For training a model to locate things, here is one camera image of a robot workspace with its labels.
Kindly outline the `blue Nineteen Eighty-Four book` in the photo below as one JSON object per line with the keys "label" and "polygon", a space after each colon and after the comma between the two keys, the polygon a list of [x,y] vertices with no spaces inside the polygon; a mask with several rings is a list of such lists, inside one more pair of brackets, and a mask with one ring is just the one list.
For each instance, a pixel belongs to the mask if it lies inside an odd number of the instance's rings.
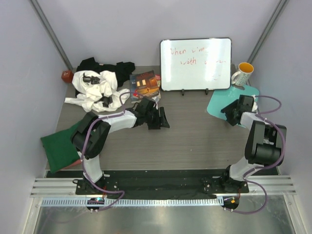
{"label": "blue Nineteen Eighty-Four book", "polygon": [[137,92],[137,75],[131,74],[130,75],[130,99],[131,102],[134,103],[138,101],[138,95]]}

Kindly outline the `white t-shirt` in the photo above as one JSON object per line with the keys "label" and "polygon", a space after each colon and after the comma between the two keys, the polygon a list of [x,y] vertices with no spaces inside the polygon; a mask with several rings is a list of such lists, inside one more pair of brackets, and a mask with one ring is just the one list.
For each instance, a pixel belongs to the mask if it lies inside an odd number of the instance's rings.
{"label": "white t-shirt", "polygon": [[75,72],[72,85],[79,92],[76,97],[67,97],[65,103],[82,107],[84,111],[113,112],[130,97],[129,89],[117,89],[115,72],[91,70]]}

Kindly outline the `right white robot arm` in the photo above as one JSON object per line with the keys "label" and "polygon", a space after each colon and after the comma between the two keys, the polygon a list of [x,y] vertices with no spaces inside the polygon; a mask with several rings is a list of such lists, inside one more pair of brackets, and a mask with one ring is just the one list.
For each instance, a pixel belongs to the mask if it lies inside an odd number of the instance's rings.
{"label": "right white robot arm", "polygon": [[228,166],[218,179],[221,189],[227,193],[238,192],[246,186],[249,176],[280,165],[284,158],[287,128],[259,113],[257,97],[240,95],[220,111],[232,126],[239,124],[249,130],[244,156]]}

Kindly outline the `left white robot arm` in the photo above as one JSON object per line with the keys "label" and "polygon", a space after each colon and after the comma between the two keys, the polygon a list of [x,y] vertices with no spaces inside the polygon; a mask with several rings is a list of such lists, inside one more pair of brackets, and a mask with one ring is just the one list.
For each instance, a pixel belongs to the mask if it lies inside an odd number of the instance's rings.
{"label": "left white robot arm", "polygon": [[158,107],[155,100],[146,97],[122,112],[100,116],[88,112],[80,121],[70,141],[77,149],[83,176],[88,180],[87,189],[92,194],[100,194],[104,188],[104,173],[100,168],[99,154],[108,135],[143,124],[147,124],[149,130],[170,127],[164,108]]}

